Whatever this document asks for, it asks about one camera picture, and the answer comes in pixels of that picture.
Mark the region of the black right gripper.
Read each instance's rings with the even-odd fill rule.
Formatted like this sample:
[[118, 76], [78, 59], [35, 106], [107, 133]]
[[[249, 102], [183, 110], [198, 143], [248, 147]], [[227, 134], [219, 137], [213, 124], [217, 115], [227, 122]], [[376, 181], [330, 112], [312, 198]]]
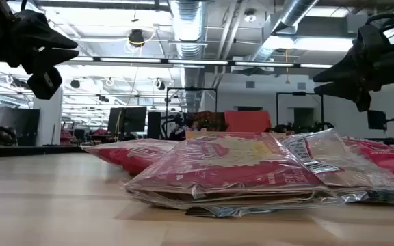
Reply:
[[[355, 79], [351, 83], [335, 83]], [[334, 96], [354, 102], [360, 112], [370, 108], [370, 91], [378, 92], [394, 83], [394, 44], [373, 25], [358, 30], [354, 46], [331, 68], [316, 74], [313, 81], [327, 83], [314, 88], [316, 94]]]

